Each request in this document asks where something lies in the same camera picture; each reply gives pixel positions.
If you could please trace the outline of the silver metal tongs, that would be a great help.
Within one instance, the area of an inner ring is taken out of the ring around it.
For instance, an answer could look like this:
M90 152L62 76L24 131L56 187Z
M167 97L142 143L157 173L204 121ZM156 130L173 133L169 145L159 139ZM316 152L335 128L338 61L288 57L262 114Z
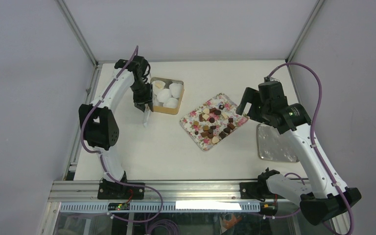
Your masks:
M151 114L152 114L152 111L151 111L149 105L145 104L145 111L143 113L143 122L142 122L144 127L148 127L148 122L149 122L149 118L150 118Z

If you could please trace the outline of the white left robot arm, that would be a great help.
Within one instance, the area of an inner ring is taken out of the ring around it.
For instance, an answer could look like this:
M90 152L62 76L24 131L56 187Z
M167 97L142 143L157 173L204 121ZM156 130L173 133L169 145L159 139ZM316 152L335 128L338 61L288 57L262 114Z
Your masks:
M119 127L115 109L128 90L133 93L134 106L148 119L153 111L153 88L148 82L150 64L143 56L120 59L115 63L111 82L90 104L79 107L80 141L83 148L98 156L103 170L103 180L111 182L109 193L116 199L126 196L129 187L127 177L115 145L119 139Z

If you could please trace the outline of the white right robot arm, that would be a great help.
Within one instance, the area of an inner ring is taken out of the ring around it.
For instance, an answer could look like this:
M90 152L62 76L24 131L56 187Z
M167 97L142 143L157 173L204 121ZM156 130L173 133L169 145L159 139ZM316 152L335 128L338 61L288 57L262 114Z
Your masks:
M286 138L310 186L305 188L277 170L266 169L256 182L240 184L242 199L263 202L277 194L299 206L310 224L319 225L348 212L362 198L359 189L348 187L324 156L305 108L299 103L288 104L281 82L266 81L257 90L247 87L236 113L242 114L247 103L251 120L273 127Z

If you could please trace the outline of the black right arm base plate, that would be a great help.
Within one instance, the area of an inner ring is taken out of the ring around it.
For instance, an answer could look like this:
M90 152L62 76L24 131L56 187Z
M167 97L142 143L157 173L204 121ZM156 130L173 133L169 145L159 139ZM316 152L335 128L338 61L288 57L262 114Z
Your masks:
M256 199L263 202L266 199L275 199L275 195L269 192L263 183L258 182L240 182L239 192L241 199Z

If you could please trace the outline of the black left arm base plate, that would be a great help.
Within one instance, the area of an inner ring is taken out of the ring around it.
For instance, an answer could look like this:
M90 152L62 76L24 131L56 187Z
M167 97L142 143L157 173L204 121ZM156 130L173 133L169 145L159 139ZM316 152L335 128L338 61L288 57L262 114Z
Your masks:
M144 198L144 183L135 183L136 186L124 186L118 183L102 180L99 183L97 199L99 200L142 200Z

